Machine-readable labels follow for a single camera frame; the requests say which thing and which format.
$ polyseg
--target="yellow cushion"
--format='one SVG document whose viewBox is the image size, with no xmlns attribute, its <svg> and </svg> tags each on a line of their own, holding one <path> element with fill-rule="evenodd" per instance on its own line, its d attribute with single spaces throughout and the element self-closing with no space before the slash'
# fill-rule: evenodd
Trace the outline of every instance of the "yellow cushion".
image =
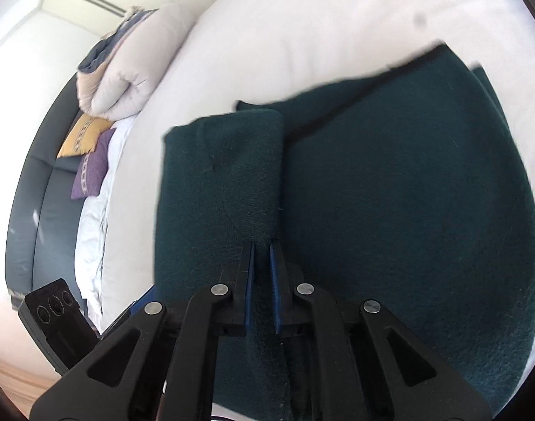
<svg viewBox="0 0 535 421">
<path fill-rule="evenodd" d="M 114 122 L 83 114 L 61 146 L 57 158 L 94 152 L 100 133 L 110 129 Z"/>
</svg>

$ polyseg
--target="purple cushion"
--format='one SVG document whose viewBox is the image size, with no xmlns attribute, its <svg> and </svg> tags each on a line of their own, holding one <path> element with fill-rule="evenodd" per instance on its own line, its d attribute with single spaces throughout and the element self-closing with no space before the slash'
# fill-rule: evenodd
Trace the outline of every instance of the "purple cushion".
<svg viewBox="0 0 535 421">
<path fill-rule="evenodd" d="M 82 157 L 73 182 L 73 190 L 70 192 L 71 199 L 88 198 L 100 194 L 100 187 L 108 172 L 108 145 L 114 131 L 115 128 L 104 131 L 98 137 L 94 152 L 89 152 Z"/>
</svg>

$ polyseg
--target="metal screw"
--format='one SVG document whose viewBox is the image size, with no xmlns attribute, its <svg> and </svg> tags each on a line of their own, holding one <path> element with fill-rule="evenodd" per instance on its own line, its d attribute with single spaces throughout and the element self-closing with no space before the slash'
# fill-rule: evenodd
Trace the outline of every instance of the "metal screw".
<svg viewBox="0 0 535 421">
<path fill-rule="evenodd" d="M 149 302 L 145 305 L 145 313 L 148 315 L 156 315 L 162 310 L 162 304 L 160 302 Z"/>
<path fill-rule="evenodd" d="M 297 286 L 297 292 L 303 295 L 312 294 L 314 293 L 314 286 L 312 286 L 310 283 L 302 283 Z"/>
<path fill-rule="evenodd" d="M 219 283 L 218 285 L 213 285 L 213 287 L 211 288 L 211 292 L 215 296 L 224 296 L 226 293 L 229 292 L 229 287 L 227 285 Z"/>
<path fill-rule="evenodd" d="M 363 309 L 367 313 L 378 313 L 380 312 L 380 304 L 377 301 L 365 301 Z"/>
</svg>

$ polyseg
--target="dark blue blanket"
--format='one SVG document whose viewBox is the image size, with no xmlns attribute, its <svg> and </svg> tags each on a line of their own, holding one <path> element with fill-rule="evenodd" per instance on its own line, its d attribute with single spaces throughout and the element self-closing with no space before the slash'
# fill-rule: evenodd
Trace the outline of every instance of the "dark blue blanket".
<svg viewBox="0 0 535 421">
<path fill-rule="evenodd" d="M 267 249 L 337 298 L 382 301 L 498 412 L 535 333 L 535 204 L 483 70 L 444 45 L 165 138 L 155 284 L 188 299 L 257 242 L 254 328 L 224 340 L 215 401 L 292 419 L 296 350 L 273 334 Z"/>
</svg>

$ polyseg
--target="white bed sheet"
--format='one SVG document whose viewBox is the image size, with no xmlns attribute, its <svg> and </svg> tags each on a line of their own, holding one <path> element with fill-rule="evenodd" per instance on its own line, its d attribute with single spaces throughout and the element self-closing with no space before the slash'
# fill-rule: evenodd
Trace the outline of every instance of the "white bed sheet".
<svg viewBox="0 0 535 421">
<path fill-rule="evenodd" d="M 115 132 L 108 145 L 108 172 L 100 194 L 86 198 L 82 206 L 75 247 L 75 278 L 83 299 L 87 300 L 88 315 L 94 326 L 103 332 L 102 322 L 102 260 L 108 228 L 109 202 L 115 171 L 135 117 L 119 120 L 112 125 Z"/>
<path fill-rule="evenodd" d="M 115 175 L 103 326 L 153 283 L 163 135 L 173 126 L 374 74 L 445 41 L 483 65 L 535 196 L 535 21 L 522 0 L 218 0 L 139 114 Z M 535 344 L 523 379 L 535 364 Z"/>
</svg>

